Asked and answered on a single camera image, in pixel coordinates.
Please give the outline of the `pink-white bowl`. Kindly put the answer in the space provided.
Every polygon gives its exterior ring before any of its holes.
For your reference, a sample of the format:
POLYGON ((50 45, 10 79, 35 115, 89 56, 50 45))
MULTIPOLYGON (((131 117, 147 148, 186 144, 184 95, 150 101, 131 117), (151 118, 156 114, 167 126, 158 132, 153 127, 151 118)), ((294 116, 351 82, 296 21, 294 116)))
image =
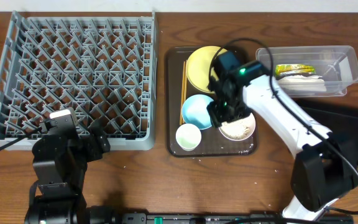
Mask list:
POLYGON ((231 141, 243 141, 251 137, 256 129, 256 120, 251 113, 248 117, 223 123, 219 127, 221 134, 231 141))

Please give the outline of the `light blue bowl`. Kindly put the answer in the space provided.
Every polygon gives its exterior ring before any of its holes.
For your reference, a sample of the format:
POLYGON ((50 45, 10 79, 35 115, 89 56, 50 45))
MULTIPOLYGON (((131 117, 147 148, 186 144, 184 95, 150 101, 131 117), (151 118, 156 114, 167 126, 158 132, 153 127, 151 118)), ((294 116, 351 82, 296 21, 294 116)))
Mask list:
POLYGON ((211 118, 207 110, 211 102, 213 99, 207 95, 193 95, 187 98, 181 108, 184 122, 194 124, 200 130, 211 128, 211 118))

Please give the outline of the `small white cup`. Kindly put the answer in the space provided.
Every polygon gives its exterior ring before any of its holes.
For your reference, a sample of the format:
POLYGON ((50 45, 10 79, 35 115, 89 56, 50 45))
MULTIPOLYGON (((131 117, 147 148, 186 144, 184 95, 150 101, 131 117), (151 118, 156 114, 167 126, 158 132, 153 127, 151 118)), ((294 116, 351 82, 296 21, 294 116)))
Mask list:
POLYGON ((201 131, 194 124, 183 124, 177 129, 175 139, 183 150, 192 151, 201 142, 201 131))

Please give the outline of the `green yellow snack wrapper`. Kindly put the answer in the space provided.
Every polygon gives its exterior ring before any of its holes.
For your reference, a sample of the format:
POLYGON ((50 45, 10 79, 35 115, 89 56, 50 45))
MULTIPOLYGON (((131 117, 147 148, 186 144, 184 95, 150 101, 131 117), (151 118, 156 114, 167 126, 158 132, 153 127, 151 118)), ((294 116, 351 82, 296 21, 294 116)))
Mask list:
POLYGON ((314 72, 313 66, 304 64, 280 64, 275 67, 276 76, 314 72))

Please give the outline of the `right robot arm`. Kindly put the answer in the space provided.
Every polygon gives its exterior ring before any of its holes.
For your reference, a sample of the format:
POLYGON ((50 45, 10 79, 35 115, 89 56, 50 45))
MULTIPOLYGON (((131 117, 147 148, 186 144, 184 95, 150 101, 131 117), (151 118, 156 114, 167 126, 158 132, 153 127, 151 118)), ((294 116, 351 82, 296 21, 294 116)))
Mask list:
POLYGON ((282 212, 287 220, 316 221, 332 210, 335 201, 358 186, 352 143, 308 115, 273 77, 234 73, 220 79, 211 77, 208 88, 217 97, 208 105, 214 126, 256 112, 293 155, 294 197, 282 212))

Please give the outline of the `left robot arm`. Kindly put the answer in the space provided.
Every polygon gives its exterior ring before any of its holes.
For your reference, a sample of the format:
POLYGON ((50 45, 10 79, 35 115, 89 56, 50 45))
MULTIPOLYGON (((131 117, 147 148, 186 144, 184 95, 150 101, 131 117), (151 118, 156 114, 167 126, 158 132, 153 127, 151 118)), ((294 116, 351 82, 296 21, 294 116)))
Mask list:
POLYGON ((45 135, 32 148, 37 181, 30 188, 25 223, 120 223, 112 207, 88 207, 83 196, 88 163, 110 150, 100 124, 91 125, 85 137, 66 118, 49 119, 41 128, 45 135))

